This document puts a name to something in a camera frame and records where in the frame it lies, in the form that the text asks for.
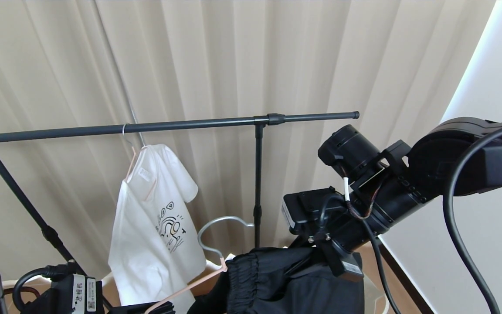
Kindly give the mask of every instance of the white t-shirt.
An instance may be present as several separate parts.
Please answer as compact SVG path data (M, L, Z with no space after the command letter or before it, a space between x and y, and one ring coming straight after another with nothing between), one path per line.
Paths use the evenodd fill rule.
M185 202L198 187L166 145L144 147L119 190L108 264L122 305L163 300L183 289L207 264ZM194 302L173 300L177 313Z

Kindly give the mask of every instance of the black fabric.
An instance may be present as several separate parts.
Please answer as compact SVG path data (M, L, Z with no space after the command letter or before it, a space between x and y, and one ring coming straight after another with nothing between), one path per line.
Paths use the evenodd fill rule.
M314 248L260 248L226 262L213 290L189 314L363 314L364 286L334 277L325 266L290 276ZM354 254L361 267L359 254Z

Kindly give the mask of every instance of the hanger hook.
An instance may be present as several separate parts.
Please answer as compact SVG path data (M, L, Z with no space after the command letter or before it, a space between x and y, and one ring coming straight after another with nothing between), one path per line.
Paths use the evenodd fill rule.
M127 139L127 137L125 137L125 126L126 126L126 125L128 125L128 124L130 124L130 123L125 123L125 124L123 125L123 129L121 129L121 134L123 135L123 139L124 139L125 141L127 141L127 143L129 143L129 145L131 145L131 147L135 148L135 145L133 145L133 143L131 143L131 141L129 141L129 140Z
M237 216L223 216L223 217L218 217L216 219L212 219L211 221L207 222L207 224L205 224L201 230L199 230L199 234L197 235L197 240L199 241L199 245L204 249L204 250L207 250L207 251L211 251L211 252L214 252L216 254L218 254L218 256L223 259L224 256L222 255L222 252L220 252L219 250L215 249L215 248L211 248L207 245L204 245L203 244L203 240L201 239L201 237L203 236L203 232L205 232L205 230L207 230L208 227L212 226L213 224L219 222L219 221L223 221L223 220L237 220L241 223L243 223L243 225L247 226L247 227L254 227L255 224L254 223L247 223L245 222L245 220L237 217Z

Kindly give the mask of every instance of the curtain fold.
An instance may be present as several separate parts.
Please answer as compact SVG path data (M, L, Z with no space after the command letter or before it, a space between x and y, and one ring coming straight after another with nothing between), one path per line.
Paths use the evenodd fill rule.
M359 120L266 127L261 244L293 239L284 194L333 185L317 158L353 124L379 149L413 144L441 119L494 2L0 1L0 133L360 111ZM126 135L141 146L136 134ZM199 185L189 205L253 221L254 128L144 133ZM121 180L121 135L0 143L0 157L83 268L102 277ZM220 224L205 242L235 254L253 231ZM0 272L18 278L61 257L0 179Z

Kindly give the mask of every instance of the brown floor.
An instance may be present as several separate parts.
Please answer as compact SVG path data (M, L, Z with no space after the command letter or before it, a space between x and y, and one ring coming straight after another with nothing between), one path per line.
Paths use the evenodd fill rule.
M379 288L379 290L383 292L383 285L381 284L379 271L377 270L377 263L375 262L373 247L370 243L368 243L359 248L357 251L361 254L361 258L363 259L363 272L366 276L369 277L369 279L371 279L371 281L373 281L375 286L377 286L377 288ZM418 309L412 298L410 298L410 295L408 294L408 292L406 292L406 290L400 283L400 280L398 280L396 275L390 269L390 266L388 266L388 264L384 262L384 259L383 264L390 293L392 294L392 297L396 302L396 305L398 306L400 312L402 312L402 314L420 313L420 310ZM381 305L384 307L384 300L381 299L379 300L379 302L381 302ZM388 313L395 314L392 308L389 309Z

